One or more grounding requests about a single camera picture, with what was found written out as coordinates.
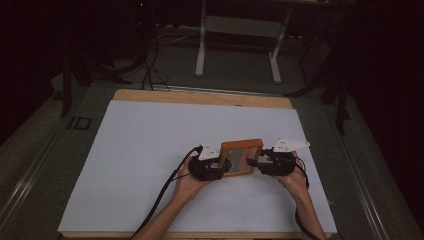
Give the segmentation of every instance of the white bracket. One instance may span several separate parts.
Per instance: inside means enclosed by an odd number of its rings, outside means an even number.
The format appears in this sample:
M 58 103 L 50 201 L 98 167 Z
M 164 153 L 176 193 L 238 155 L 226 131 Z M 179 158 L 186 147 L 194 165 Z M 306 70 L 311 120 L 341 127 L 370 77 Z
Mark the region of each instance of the white bracket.
M 274 152 L 292 152 L 304 147 L 309 147 L 310 145 L 309 142 L 280 139 L 274 146 Z
M 219 153 L 215 151 L 215 148 L 212 146 L 212 144 L 207 143 L 202 145 L 202 147 L 203 150 L 200 153 L 199 160 L 207 160 L 219 157 Z

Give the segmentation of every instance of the black wire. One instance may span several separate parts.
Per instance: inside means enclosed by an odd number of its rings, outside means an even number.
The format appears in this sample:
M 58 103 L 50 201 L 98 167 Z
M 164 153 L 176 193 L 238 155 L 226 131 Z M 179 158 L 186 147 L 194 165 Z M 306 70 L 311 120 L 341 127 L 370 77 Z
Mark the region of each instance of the black wire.
M 178 165 L 178 167 L 172 172 L 171 176 L 169 176 L 168 180 L 166 180 L 165 184 L 163 185 L 158 197 L 156 198 L 155 203 L 153 204 L 152 209 L 150 209 L 149 214 L 146 216 L 146 218 L 144 219 L 143 223 L 140 225 L 140 227 L 137 229 L 137 231 L 135 231 L 135 233 L 133 234 L 133 236 L 131 237 L 131 239 L 138 233 L 140 232 L 140 230 L 145 227 L 147 225 L 147 223 L 149 222 L 150 218 L 152 218 L 153 214 L 156 211 L 156 208 L 158 207 L 160 200 L 163 197 L 163 194 L 165 193 L 166 189 L 168 188 L 169 184 L 175 180 L 175 175 L 177 175 L 178 171 L 180 170 L 180 168 L 183 166 L 184 162 L 188 159 L 188 157 L 194 152 L 194 151 L 201 151 L 201 146 L 200 147 L 195 147 L 192 150 L 190 150 L 190 152 L 187 153 L 187 155 L 184 157 L 184 159 L 181 161 L 180 165 Z
M 186 177 L 186 176 L 188 176 L 188 175 L 191 175 L 191 173 L 187 173 L 187 174 L 184 174 L 184 175 L 182 175 L 182 176 L 178 176 L 178 177 L 176 177 L 176 178 L 172 179 L 172 181 L 175 181 L 175 180 L 177 180 L 178 178 Z
M 171 91 L 171 89 L 169 89 L 169 86 L 168 86 L 168 84 L 167 84 L 167 82 L 169 81 L 169 76 L 168 76 L 168 75 L 166 75 L 165 73 L 161 73 L 161 72 L 159 72 L 159 71 L 156 69 L 155 65 L 153 65 L 153 63 L 152 63 L 152 67 L 153 67 L 153 71 L 155 71 L 155 72 L 156 72 L 156 75 L 158 76 L 158 78 L 159 78 L 160 82 L 161 82 L 163 85 L 165 85 L 165 87 L 168 89 L 168 91 Z M 159 75 L 159 74 L 164 75 L 164 76 L 166 77 L 166 80 L 163 80 L 163 79 L 160 77 L 160 75 Z
M 149 47 L 151 47 L 151 48 L 153 49 L 153 52 L 155 53 L 155 57 L 153 58 L 153 61 L 152 61 L 152 63 L 151 63 L 151 65 L 150 65 L 150 66 L 149 66 L 149 64 L 147 63 L 147 58 L 146 58 L 146 60 L 145 60 L 145 63 L 146 63 L 146 66 L 147 66 L 147 72 L 146 72 L 146 74 L 144 75 L 143 82 L 141 83 L 141 90 L 144 90 L 144 84 L 145 84 L 145 82 L 146 82 L 146 78 L 147 78 L 147 77 L 149 77 L 150 89 L 153 91 L 152 77 L 151 77 L 151 75 L 150 75 L 150 71 L 151 71 L 151 69 L 152 69 L 153 65 L 154 65 L 154 64 L 155 64 L 155 62 L 156 62 L 156 59 L 157 59 L 158 53 L 157 53 L 157 50 L 156 50 L 153 46 L 149 45 Z
M 305 162 L 300 158 L 300 157 L 296 157 L 301 163 L 302 163 L 302 168 L 303 168 L 303 171 L 305 171 L 306 172 L 306 165 L 305 165 Z

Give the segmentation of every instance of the white board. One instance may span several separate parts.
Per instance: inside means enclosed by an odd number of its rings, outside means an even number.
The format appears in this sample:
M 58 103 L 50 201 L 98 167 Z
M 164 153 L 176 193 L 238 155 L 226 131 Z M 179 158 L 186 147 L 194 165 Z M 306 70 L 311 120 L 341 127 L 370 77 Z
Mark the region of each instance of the white board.
M 211 143 L 219 148 L 222 142 L 256 138 L 264 148 L 279 138 L 307 141 L 293 109 L 111 101 L 58 231 L 134 232 L 193 147 Z M 306 164 L 322 227 L 335 233 L 311 152 L 297 152 Z M 157 212 L 173 189 L 174 183 Z M 299 232 L 294 211 L 288 192 L 255 169 L 252 175 L 206 186 L 169 232 Z

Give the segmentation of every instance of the hand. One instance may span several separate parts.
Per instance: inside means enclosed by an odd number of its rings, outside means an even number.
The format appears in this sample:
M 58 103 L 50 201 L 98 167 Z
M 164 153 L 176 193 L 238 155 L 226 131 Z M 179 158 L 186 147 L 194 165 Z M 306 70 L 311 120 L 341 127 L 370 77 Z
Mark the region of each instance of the hand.
M 187 175 L 190 173 L 188 170 L 188 164 L 191 161 L 189 157 L 182 169 L 178 172 L 178 176 L 183 176 L 177 180 L 175 186 L 174 195 L 172 196 L 172 201 L 176 201 L 181 204 L 187 204 L 193 200 L 197 194 L 202 190 L 202 188 L 208 185 L 211 181 L 199 181 L 194 178 L 192 175 Z
M 303 163 L 296 159 L 296 163 L 299 166 L 303 166 Z M 303 172 L 295 167 L 294 171 L 287 176 L 272 176 L 278 180 L 278 182 L 283 185 L 290 193 L 290 195 L 295 199 L 301 198 L 304 194 L 308 193 L 308 187 L 306 186 L 305 176 Z

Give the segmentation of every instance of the wooden frame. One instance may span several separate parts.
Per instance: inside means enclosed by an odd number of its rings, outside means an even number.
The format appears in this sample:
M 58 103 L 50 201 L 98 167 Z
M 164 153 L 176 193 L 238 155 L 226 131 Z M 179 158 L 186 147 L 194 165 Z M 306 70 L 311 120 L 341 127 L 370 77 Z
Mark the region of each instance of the wooden frame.
M 263 145 L 264 144 L 262 142 L 262 139 L 248 139 L 248 140 L 240 140 L 240 141 L 223 142 L 221 144 L 221 151 L 219 154 L 219 167 L 224 166 L 225 160 L 229 158 L 229 155 L 231 154 L 232 150 L 243 150 L 243 154 L 241 158 L 238 157 L 240 158 L 240 161 L 234 163 L 234 161 L 229 159 L 233 164 L 233 167 L 232 167 L 233 169 L 237 167 L 239 170 L 240 168 L 243 168 L 243 170 L 225 173 L 223 177 L 235 177 L 235 176 L 243 176 L 243 175 L 252 174 L 254 167 L 250 167 L 247 165 L 246 158 L 249 157 L 249 158 L 258 160 L 259 155 L 262 151 Z

